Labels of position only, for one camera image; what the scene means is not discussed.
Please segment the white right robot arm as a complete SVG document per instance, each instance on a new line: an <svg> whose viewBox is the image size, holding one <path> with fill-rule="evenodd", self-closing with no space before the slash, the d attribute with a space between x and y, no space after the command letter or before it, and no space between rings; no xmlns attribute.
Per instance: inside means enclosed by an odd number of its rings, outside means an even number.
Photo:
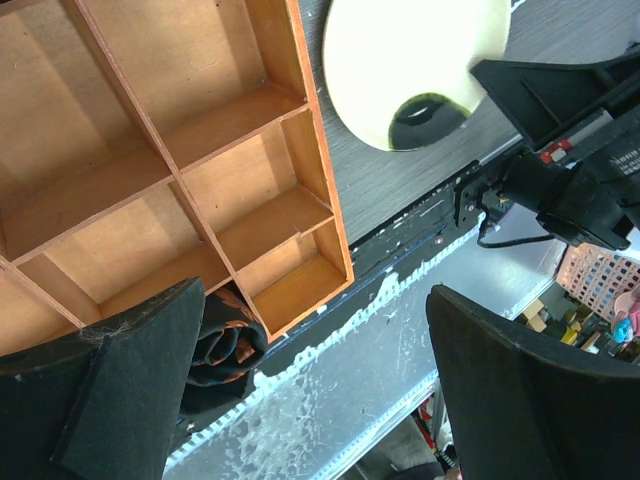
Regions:
<svg viewBox="0 0 640 480"><path fill-rule="evenodd" d="M483 60L472 74L521 139L457 188L456 221L502 197L535 213L545 241L628 249L639 226L639 50L591 64Z"/></svg>

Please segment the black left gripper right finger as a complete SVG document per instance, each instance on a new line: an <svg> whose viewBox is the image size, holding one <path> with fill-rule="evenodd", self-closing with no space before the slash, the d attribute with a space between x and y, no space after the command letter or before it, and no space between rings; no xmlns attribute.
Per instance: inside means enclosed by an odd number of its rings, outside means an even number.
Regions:
<svg viewBox="0 0 640 480"><path fill-rule="evenodd" d="M507 320L445 285L426 300L466 479L636 479L639 369Z"/></svg>

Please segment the cream plate with flower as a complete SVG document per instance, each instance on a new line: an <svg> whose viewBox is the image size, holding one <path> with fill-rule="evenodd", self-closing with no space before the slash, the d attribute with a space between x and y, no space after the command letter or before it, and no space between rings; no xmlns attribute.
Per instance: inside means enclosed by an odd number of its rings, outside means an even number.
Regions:
<svg viewBox="0 0 640 480"><path fill-rule="evenodd" d="M332 2L322 65L338 117L388 152L455 132L486 96L471 70L503 58L511 13L509 0Z"/></svg>

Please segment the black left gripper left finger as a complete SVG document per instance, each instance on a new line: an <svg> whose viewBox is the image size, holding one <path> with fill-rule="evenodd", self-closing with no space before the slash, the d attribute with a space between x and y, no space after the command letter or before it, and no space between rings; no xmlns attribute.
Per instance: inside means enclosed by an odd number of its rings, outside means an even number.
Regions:
<svg viewBox="0 0 640 480"><path fill-rule="evenodd" d="M4 479L159 479L205 304L189 278L1 358Z"/></svg>

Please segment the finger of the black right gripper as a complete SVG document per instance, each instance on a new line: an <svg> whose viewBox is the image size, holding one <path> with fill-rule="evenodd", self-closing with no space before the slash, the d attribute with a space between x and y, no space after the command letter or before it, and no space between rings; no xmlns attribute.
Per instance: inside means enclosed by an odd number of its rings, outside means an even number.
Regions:
<svg viewBox="0 0 640 480"><path fill-rule="evenodd" d="M482 60L471 74L519 132L541 150L598 112L639 105L639 51L590 64Z"/></svg>

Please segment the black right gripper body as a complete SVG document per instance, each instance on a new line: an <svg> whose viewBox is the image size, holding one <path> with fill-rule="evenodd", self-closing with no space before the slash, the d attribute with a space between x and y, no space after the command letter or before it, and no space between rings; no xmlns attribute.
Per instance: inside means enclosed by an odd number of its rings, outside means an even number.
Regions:
<svg viewBox="0 0 640 480"><path fill-rule="evenodd" d="M639 208L639 107L620 116L599 107L534 152L531 185L539 210Z"/></svg>

